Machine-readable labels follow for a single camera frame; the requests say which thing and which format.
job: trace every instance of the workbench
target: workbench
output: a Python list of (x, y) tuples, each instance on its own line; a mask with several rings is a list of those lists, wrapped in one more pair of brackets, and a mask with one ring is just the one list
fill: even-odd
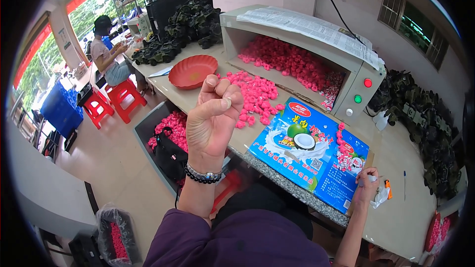
[[(125, 55), (130, 58), (132, 53), (129, 50)], [(203, 50), (197, 43), (193, 43), (182, 49), (182, 52), (171, 63), (159, 63), (156, 66), (151, 66), (136, 65), (133, 62), (133, 65), (147, 78), (150, 84), (154, 85), (178, 108), (188, 113), (195, 106), (200, 89), (180, 90), (170, 84), (168, 76), (155, 78), (148, 78), (148, 76), (174, 65), (184, 58), (200, 54), (211, 55), (217, 59), (217, 73), (222, 77), (226, 76), (229, 71), (235, 73), (239, 70), (226, 61), (224, 47), (220, 44)], [(293, 96), (283, 89), (278, 89), (278, 91), (278, 98), (270, 101), (272, 105), (284, 104), (289, 97)], [(339, 123), (339, 120), (331, 114), (324, 115)], [(340, 213), (305, 189), (295, 185), (248, 152), (248, 147), (265, 127), (258, 122), (258, 116), (256, 116), (256, 121), (252, 127), (234, 130), (229, 142), (229, 149), (295, 198), (334, 223), (346, 228), (349, 216)], [(427, 229), (436, 209), (436, 197), (430, 195), (429, 189), (424, 186), (423, 162), (417, 148), (409, 139), (407, 129), (401, 123), (396, 122), (395, 126), (387, 126), (383, 131), (378, 131), (371, 117), (364, 113), (361, 113), (346, 129), (370, 147), (374, 153), (373, 166), (377, 167), (379, 174), (383, 176), (380, 185), (384, 180), (389, 179), (393, 195), (392, 199), (385, 201), (377, 209), (370, 206), (362, 238), (410, 261), (419, 262), (423, 253)], [(404, 170), (407, 173), (405, 201)]]

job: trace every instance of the bracelet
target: bracelet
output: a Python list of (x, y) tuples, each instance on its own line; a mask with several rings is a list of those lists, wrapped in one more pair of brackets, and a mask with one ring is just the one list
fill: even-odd
[(207, 172), (201, 174), (198, 171), (194, 170), (189, 163), (186, 163), (185, 166), (186, 175), (189, 176), (193, 181), (200, 183), (215, 183), (221, 179), (222, 172), (214, 174), (212, 172)]

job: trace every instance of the red button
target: red button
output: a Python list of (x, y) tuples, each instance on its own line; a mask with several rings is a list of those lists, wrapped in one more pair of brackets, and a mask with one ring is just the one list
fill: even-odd
[(367, 88), (371, 88), (371, 86), (373, 85), (373, 82), (370, 79), (365, 79), (364, 80), (364, 85)]

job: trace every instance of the halved coconut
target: halved coconut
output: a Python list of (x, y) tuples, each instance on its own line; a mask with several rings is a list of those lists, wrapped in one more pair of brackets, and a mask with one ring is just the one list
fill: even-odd
[(310, 134), (300, 133), (294, 137), (295, 147), (301, 150), (313, 151), (315, 139)]

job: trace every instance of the woman wearing black cap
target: woman wearing black cap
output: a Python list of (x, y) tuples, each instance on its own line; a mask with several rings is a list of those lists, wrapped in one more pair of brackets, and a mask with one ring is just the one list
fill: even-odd
[(94, 40), (91, 43), (92, 60), (99, 72), (105, 74), (105, 80), (109, 86), (117, 86), (127, 80), (129, 75), (135, 74), (137, 91), (143, 96), (148, 89), (145, 77), (127, 60), (121, 64), (116, 62), (116, 57), (126, 52), (128, 47), (118, 43), (111, 50), (108, 50), (102, 42), (102, 36), (108, 36), (111, 28), (112, 21), (106, 15), (101, 15), (94, 21)]

